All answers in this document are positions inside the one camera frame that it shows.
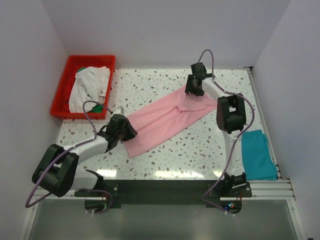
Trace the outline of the pink t shirt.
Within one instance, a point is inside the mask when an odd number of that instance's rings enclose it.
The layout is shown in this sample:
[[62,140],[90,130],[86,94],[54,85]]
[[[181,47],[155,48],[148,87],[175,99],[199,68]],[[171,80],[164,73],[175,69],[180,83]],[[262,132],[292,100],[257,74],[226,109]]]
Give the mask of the pink t shirt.
[[217,101],[185,93],[181,87],[127,116],[137,135],[124,142],[130,158],[137,157],[174,137],[217,108]]

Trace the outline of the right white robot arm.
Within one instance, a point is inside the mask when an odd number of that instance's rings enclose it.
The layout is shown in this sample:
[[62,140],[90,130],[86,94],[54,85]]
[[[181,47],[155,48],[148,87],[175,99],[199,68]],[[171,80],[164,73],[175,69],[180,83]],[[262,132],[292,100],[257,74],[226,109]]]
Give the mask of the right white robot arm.
[[191,74],[187,78],[185,93],[196,97],[208,94],[216,99],[216,123],[223,134],[226,151],[226,166],[222,174],[203,195],[215,192],[220,196],[233,197],[247,183],[241,143],[241,133],[247,122],[245,100],[241,94],[222,88],[202,62],[190,67]]

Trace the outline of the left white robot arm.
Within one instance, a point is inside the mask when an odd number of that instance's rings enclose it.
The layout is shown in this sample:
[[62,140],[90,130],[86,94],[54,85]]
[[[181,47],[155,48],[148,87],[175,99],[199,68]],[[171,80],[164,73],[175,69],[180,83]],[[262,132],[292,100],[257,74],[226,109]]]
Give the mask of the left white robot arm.
[[98,179],[100,175],[87,171],[89,176],[75,184],[78,164],[112,150],[119,141],[126,142],[137,136],[129,119],[122,114],[113,114],[109,123],[94,136],[83,142],[69,146],[50,145],[36,167],[32,182],[56,197],[66,195],[71,189],[86,189],[92,196],[99,196],[104,184]]

